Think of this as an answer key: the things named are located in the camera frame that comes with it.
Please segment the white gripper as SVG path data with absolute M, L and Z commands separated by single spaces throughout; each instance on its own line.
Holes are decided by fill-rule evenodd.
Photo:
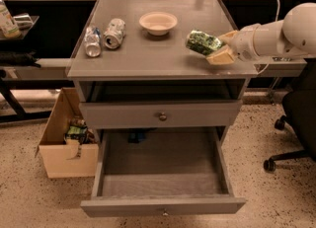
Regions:
M 218 39 L 225 44 L 210 54 L 206 60 L 211 65 L 228 65 L 235 62 L 234 54 L 242 61 L 250 62 L 259 59 L 254 47 L 254 35 L 260 24 L 244 27 L 240 31 L 231 31 L 220 35 Z

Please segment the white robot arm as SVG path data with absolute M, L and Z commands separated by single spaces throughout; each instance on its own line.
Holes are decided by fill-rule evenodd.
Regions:
M 206 57 L 211 65 L 232 64 L 237 58 L 314 57 L 316 55 L 316 4 L 292 8 L 283 20 L 254 24 L 219 37 L 225 45 Z

